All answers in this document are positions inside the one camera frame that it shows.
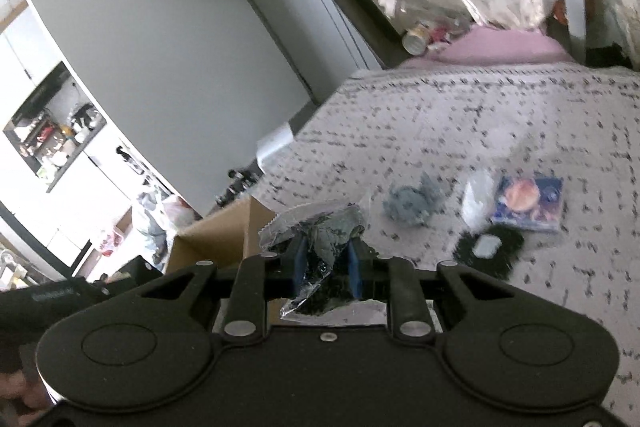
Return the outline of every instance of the door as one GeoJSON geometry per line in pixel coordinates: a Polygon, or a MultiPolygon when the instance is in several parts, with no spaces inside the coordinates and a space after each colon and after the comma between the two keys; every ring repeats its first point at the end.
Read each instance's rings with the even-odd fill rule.
{"type": "Polygon", "coordinates": [[[309,100],[247,0],[32,0],[137,152],[201,214],[309,100]]]}
{"type": "Polygon", "coordinates": [[[11,120],[33,88],[5,33],[0,34],[0,129],[11,120]]]}

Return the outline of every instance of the kitchen shelf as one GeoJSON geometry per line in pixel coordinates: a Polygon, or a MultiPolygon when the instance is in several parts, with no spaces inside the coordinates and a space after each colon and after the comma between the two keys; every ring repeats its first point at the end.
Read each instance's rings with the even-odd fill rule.
{"type": "Polygon", "coordinates": [[[40,121],[36,124],[36,126],[31,130],[31,132],[27,135],[27,138],[25,138],[24,140],[22,140],[20,143],[26,147],[29,146],[29,144],[35,139],[37,138],[41,131],[43,130],[44,126],[47,124],[47,122],[49,121],[49,115],[46,113],[41,113],[42,117],[40,118],[40,121]]]}
{"type": "Polygon", "coordinates": [[[47,187],[47,194],[49,194],[53,190],[53,187],[55,187],[56,184],[60,181],[60,178],[62,178],[71,164],[76,160],[76,158],[78,158],[82,151],[86,149],[91,140],[95,138],[95,136],[104,128],[105,125],[107,125],[107,120],[105,117],[102,117],[98,122],[98,125],[95,126],[94,130],[92,130],[91,133],[89,133],[84,139],[84,141],[69,155],[66,163],[60,169],[58,169],[58,172],[56,172],[56,175],[53,177],[53,181],[49,184],[49,187],[47,187]]]}

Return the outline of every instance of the cardboard box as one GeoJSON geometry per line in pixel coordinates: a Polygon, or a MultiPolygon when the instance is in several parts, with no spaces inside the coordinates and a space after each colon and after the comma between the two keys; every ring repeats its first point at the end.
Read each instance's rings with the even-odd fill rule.
{"type": "Polygon", "coordinates": [[[127,209],[127,212],[118,220],[118,222],[114,225],[116,229],[122,234],[122,237],[125,237],[127,233],[130,232],[131,224],[132,224],[132,216],[133,216],[133,207],[130,206],[127,209]]]}
{"type": "Polygon", "coordinates": [[[206,259],[219,267],[239,264],[260,253],[258,232],[275,216],[252,197],[235,201],[175,237],[166,273],[206,259]]]}

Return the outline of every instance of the book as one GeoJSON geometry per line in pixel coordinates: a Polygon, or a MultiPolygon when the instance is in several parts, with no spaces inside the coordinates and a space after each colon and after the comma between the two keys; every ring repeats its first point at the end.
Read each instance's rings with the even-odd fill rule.
{"type": "Polygon", "coordinates": [[[562,184],[561,178],[505,176],[496,190],[492,222],[522,230],[559,230],[562,184]]]}

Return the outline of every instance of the white blanket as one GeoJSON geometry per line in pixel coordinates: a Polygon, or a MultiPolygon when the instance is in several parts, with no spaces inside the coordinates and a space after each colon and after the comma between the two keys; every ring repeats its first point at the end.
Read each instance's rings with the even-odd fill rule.
{"type": "Polygon", "coordinates": [[[364,240],[425,269],[465,230],[469,172],[564,178],[559,233],[526,233],[510,283],[604,325],[620,368],[604,406],[640,426],[640,75],[572,64],[447,66],[351,78],[267,166],[255,196],[276,211],[374,191],[364,240]],[[389,185],[422,172],[448,189],[427,227],[386,219],[389,185]]]}

